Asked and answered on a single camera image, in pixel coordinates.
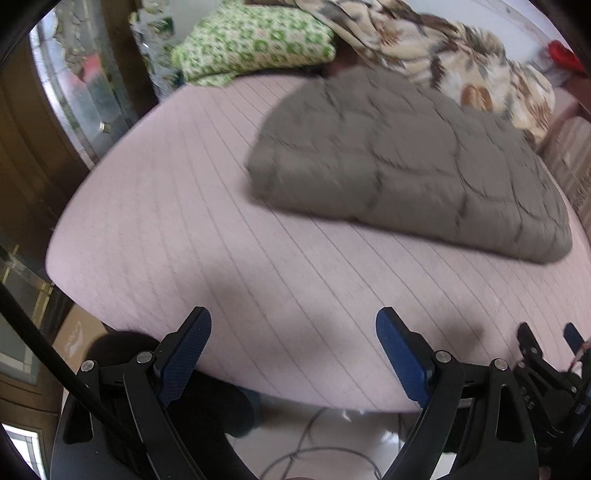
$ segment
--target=glass window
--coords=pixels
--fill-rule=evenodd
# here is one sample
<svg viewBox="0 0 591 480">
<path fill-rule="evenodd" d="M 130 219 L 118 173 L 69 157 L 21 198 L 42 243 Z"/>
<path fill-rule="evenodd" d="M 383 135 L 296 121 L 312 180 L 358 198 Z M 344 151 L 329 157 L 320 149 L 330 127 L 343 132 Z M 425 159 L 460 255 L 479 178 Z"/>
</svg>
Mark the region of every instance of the glass window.
<svg viewBox="0 0 591 480">
<path fill-rule="evenodd" d="M 47 480 L 45 468 L 41 459 L 41 446 L 39 445 L 39 434 L 23 430 L 11 425 L 2 424 L 6 433 L 12 440 L 14 446 L 28 463 L 31 469 L 39 475 L 41 480 Z"/>
</svg>

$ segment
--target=bed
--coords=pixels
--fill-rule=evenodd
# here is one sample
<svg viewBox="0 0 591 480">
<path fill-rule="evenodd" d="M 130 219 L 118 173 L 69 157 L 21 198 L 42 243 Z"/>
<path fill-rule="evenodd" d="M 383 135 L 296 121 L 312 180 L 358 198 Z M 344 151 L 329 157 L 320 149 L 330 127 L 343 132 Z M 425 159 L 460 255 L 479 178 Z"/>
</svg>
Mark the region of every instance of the bed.
<svg viewBox="0 0 591 480">
<path fill-rule="evenodd" d="M 572 250 L 537 265 L 252 200 L 244 162 L 258 127 L 306 81 L 269 74 L 176 91 L 72 198 L 48 251 L 51 279 L 114 329 L 158 340 L 207 307 L 199 370 L 319 406 L 418 410 L 376 337 L 383 306 L 434 348 L 480 364 L 514 364 L 528 322 L 548 361 L 567 366 L 564 324 L 591 334 L 591 252 L 568 203 Z"/>
</svg>

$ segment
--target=wooden wall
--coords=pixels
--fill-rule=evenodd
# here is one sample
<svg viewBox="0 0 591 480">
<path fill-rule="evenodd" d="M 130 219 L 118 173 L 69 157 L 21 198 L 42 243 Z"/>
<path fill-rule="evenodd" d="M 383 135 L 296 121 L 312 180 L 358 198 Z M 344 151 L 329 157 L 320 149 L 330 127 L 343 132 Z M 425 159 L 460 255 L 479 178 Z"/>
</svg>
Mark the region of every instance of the wooden wall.
<svg viewBox="0 0 591 480">
<path fill-rule="evenodd" d="M 0 230 L 32 270 L 44 268 L 53 228 L 88 172 L 53 113 L 25 37 L 0 72 Z"/>
</svg>

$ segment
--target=pillow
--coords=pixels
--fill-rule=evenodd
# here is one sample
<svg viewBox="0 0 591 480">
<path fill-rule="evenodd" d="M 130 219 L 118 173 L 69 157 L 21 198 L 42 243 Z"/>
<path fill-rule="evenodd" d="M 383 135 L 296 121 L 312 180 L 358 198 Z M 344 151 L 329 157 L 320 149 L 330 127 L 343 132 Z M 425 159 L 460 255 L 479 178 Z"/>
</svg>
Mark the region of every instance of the pillow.
<svg viewBox="0 0 591 480">
<path fill-rule="evenodd" d="M 173 62 L 187 82 L 225 85 L 256 70 L 332 61 L 332 39 L 329 27 L 302 10 L 228 3 L 197 24 Z"/>
</svg>

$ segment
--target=folded comforter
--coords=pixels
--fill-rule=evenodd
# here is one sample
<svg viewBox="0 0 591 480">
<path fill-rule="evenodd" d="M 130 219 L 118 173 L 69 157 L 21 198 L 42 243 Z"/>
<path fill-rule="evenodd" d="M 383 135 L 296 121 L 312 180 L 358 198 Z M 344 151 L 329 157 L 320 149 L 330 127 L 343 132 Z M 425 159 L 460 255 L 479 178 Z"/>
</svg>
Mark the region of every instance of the folded comforter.
<svg viewBox="0 0 591 480">
<path fill-rule="evenodd" d="M 563 199 L 523 133 L 385 69 L 307 83 L 248 161 L 271 206 L 535 262 L 571 247 Z"/>
</svg>

